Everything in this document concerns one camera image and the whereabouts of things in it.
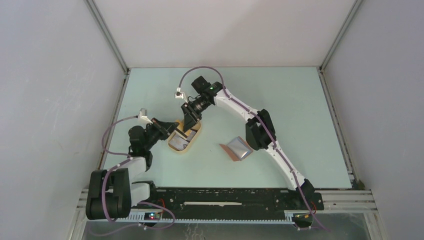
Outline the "yellow oval tray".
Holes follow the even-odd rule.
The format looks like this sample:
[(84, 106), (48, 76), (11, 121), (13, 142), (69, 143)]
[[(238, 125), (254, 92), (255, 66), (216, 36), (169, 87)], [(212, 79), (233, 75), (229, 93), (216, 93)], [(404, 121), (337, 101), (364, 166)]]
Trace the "yellow oval tray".
[(183, 132), (184, 122), (179, 119), (176, 122), (178, 123), (177, 129), (167, 139), (167, 145), (176, 153), (183, 154), (194, 145), (202, 130), (202, 123), (199, 121), (189, 130)]

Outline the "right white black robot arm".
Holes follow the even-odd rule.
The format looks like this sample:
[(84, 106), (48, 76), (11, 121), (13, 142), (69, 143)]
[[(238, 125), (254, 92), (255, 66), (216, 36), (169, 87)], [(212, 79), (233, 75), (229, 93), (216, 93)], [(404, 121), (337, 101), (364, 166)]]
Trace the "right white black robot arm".
[(266, 109), (257, 110), (235, 97), (223, 82), (209, 83), (199, 76), (191, 86), (198, 93), (190, 101), (181, 90), (181, 80), (176, 89), (175, 98), (183, 98), (183, 131), (194, 127), (201, 119), (202, 112), (214, 105), (239, 117), (245, 123), (245, 141), (255, 151), (266, 151), (280, 168), (291, 194), (291, 204), (297, 209), (304, 209), (311, 202), (315, 193), (312, 183), (305, 178), (291, 163), (282, 150), (270, 113)]

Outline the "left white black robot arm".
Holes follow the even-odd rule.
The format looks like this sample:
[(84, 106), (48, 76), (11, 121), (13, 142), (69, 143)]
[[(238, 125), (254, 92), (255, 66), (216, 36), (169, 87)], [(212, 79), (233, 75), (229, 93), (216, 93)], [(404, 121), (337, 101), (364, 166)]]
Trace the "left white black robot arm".
[(145, 208), (156, 206), (158, 194), (151, 190), (153, 182), (137, 182), (135, 178), (150, 169), (153, 146), (158, 141), (167, 140), (178, 126), (178, 122), (153, 118), (146, 126), (136, 125), (129, 129), (130, 146), (126, 159), (108, 170), (95, 170), (90, 175), (85, 205), (89, 220), (112, 222), (128, 217), (131, 208), (138, 203)]

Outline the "credit card stack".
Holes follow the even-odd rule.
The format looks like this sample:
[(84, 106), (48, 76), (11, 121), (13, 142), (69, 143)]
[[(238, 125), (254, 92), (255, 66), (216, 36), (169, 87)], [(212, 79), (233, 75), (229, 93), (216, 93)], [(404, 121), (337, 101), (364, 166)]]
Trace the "credit card stack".
[(168, 141), (168, 145), (175, 151), (182, 152), (193, 145), (196, 134), (196, 131), (191, 130), (187, 137), (183, 137), (180, 133), (176, 132)]

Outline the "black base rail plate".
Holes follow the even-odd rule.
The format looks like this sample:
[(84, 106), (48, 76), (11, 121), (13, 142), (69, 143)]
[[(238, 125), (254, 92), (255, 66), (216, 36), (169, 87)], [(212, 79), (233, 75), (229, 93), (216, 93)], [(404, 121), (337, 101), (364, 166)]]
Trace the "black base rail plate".
[(304, 201), (286, 188), (159, 187), (147, 202), (170, 210), (165, 219), (194, 221), (283, 221), (289, 211), (325, 208), (320, 193)]

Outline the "aluminium frame rail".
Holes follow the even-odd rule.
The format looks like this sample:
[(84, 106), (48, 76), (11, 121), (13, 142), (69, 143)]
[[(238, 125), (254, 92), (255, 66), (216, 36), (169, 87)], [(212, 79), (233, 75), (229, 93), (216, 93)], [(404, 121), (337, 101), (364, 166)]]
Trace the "aluminium frame rail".
[(149, 202), (170, 210), (136, 205), (121, 222), (290, 224), (308, 214), (376, 213), (369, 190), (318, 189), (307, 200), (284, 188), (160, 187)]

